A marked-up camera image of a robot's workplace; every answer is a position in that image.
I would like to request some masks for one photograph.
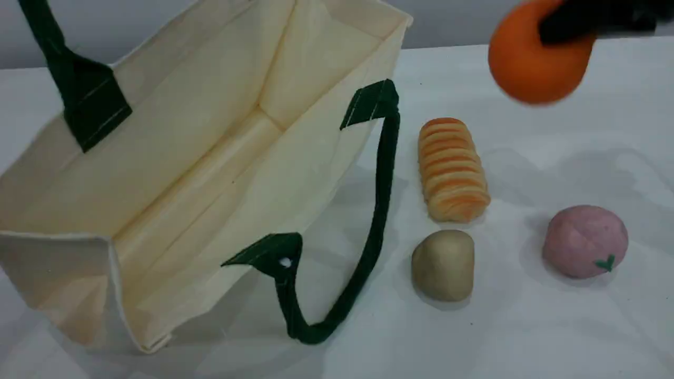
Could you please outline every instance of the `white table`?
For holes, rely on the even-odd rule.
[[[485,46],[403,51],[402,129],[384,251],[327,343],[285,337],[270,279],[249,274],[214,312],[151,357],[96,357],[26,311],[0,279],[0,377],[670,378],[674,375],[674,38],[602,40],[571,98],[546,109],[495,87]],[[59,110],[47,72],[0,71],[0,170]],[[426,215],[417,134],[428,119],[469,126],[491,194],[463,229],[476,243],[469,301],[435,303],[410,282],[410,254],[442,228]],[[317,320],[363,247],[374,204],[375,131],[306,234],[299,296]],[[612,274],[565,279],[540,258],[549,218],[573,204],[615,211],[630,232]],[[191,337],[216,325],[211,345]]]

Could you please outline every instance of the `orange ball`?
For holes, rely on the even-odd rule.
[[[509,96],[531,105],[559,101],[582,81],[596,36],[544,46],[539,23],[563,0],[527,1],[503,19],[489,43],[489,69]]]

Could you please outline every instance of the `cream tote bag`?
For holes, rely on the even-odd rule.
[[[411,18],[378,0],[201,0],[111,69],[66,47],[47,0],[20,4],[64,104],[0,177],[0,264],[26,303],[85,346],[151,353],[255,268],[290,337],[327,339],[381,250]],[[308,325],[300,233],[378,119],[365,249]]]

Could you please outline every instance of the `green bag handle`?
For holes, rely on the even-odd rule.
[[[351,100],[340,127],[344,129],[356,123],[382,117],[384,126],[377,148],[375,210],[370,232],[351,279],[325,320],[309,325],[297,301],[295,281],[302,254],[302,236],[299,233],[267,235],[221,265],[246,264],[274,278],[276,294],[286,320],[288,335],[302,343],[308,345],[321,343],[337,329],[353,308],[358,294],[365,286],[379,258],[391,202],[396,145],[400,128],[398,94],[393,82],[384,80],[358,90]]]
[[[82,151],[103,140],[130,114],[110,67],[73,53],[47,0],[19,0],[63,99],[63,115]]]

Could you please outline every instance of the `pink ball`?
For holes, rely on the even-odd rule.
[[[579,205],[557,213],[548,225],[543,259],[563,274],[590,278],[609,272],[627,252],[627,229],[613,212]]]

